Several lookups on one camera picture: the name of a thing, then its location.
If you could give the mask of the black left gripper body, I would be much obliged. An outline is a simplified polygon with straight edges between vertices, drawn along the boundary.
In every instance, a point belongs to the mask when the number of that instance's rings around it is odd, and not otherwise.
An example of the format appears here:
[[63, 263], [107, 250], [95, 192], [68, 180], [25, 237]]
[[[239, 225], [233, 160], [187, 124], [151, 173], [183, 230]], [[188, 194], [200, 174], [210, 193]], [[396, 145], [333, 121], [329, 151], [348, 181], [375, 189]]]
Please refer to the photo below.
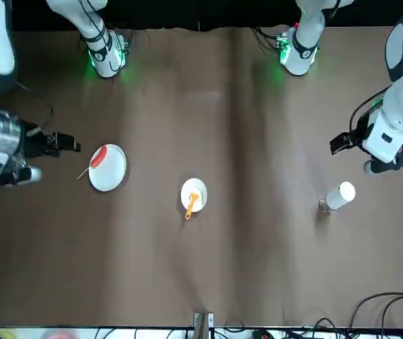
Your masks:
[[370, 122], [370, 113], [363, 114], [357, 121], [356, 126], [350, 131], [351, 141], [354, 146], [360, 148], [363, 152], [367, 150], [363, 147], [363, 142], [370, 136], [374, 123]]

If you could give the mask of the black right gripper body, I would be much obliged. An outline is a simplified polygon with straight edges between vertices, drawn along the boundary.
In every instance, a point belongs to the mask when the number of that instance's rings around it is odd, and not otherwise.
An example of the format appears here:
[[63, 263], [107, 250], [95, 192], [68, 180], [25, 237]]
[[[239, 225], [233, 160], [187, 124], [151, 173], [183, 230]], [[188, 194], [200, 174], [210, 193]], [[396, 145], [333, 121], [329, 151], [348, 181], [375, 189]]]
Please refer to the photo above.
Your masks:
[[45, 146], [47, 136], [43, 133], [38, 124], [25, 120], [20, 121], [21, 142], [20, 149], [25, 157], [42, 157], [47, 155]]

